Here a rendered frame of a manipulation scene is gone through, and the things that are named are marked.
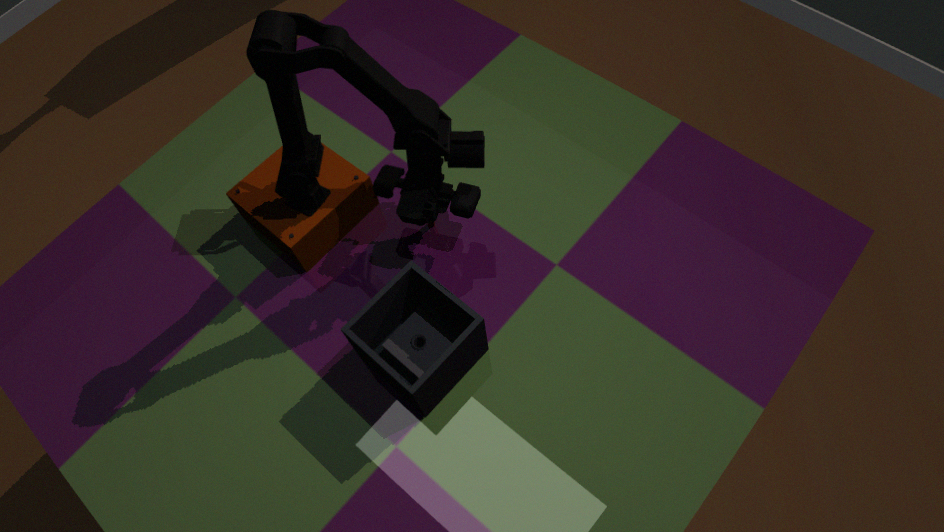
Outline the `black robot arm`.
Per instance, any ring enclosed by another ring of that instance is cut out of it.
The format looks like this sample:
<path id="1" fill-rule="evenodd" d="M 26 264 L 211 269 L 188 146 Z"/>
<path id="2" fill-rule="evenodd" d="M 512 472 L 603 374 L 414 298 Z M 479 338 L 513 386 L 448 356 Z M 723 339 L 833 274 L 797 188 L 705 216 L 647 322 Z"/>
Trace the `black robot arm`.
<path id="1" fill-rule="evenodd" d="M 297 35 L 319 46 L 296 51 Z M 317 181 L 324 146 L 321 135 L 309 133 L 306 127 L 296 76 L 305 71 L 333 69 L 384 111 L 396 131 L 393 149 L 406 150 L 413 172 L 436 171 L 441 156 L 448 167 L 484 168 L 483 131 L 452 132 L 451 118 L 434 99 L 401 84 L 341 26 L 326 25 L 302 13 L 265 10 L 257 15 L 247 59 L 267 83 L 283 144 L 275 192 L 287 198 L 286 206 L 302 214 L 312 216 L 331 194 Z M 404 179 L 396 213 L 405 223 L 423 226 L 437 219 L 437 192 L 430 183 L 422 184 Z"/>

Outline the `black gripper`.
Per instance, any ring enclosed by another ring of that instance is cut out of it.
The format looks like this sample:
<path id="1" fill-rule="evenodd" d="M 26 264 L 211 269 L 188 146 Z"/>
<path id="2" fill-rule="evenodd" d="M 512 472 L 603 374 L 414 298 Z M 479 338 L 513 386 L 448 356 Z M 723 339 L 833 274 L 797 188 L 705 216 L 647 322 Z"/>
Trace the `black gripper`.
<path id="1" fill-rule="evenodd" d="M 404 178 L 400 178 L 404 174 L 404 168 L 384 165 L 373 183 L 373 192 L 376 196 L 389 199 L 393 196 L 394 187 L 402 188 L 400 191 L 400 194 L 402 194 L 404 179 L 410 179 L 416 185 L 423 185 L 423 182 L 430 183 L 437 192 L 438 200 L 436 203 L 440 205 L 439 213 L 445 213 L 451 201 L 450 212 L 452 214 L 467 219 L 471 218 L 481 197 L 481 190 L 479 186 L 459 182 L 456 191 L 454 191 L 452 184 L 443 182 L 444 174 L 441 170 L 443 162 L 441 157 L 439 168 L 428 174 L 415 173 L 408 167 Z"/>

